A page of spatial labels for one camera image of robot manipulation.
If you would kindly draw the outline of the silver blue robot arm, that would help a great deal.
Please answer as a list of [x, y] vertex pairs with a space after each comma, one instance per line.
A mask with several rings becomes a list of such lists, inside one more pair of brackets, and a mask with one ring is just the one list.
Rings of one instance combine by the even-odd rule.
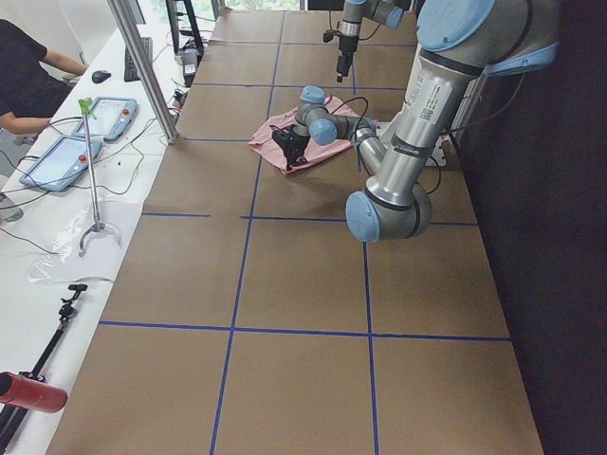
[[415, 236], [432, 217], [418, 177], [469, 83], [481, 75], [516, 75], [551, 64], [560, 16], [559, 1], [427, 1], [416, 21], [419, 66], [388, 143], [368, 118], [330, 113], [317, 86], [303, 90], [293, 123], [273, 128], [272, 138], [289, 169], [304, 163], [309, 141], [351, 140], [371, 173], [363, 191], [346, 202], [352, 235], [366, 243]]
[[397, 28], [403, 15], [404, 9], [387, 1], [346, 0], [344, 2], [342, 19], [337, 29], [340, 52], [336, 65], [337, 82], [342, 82], [349, 75], [359, 44], [362, 21], [369, 19], [388, 28]]

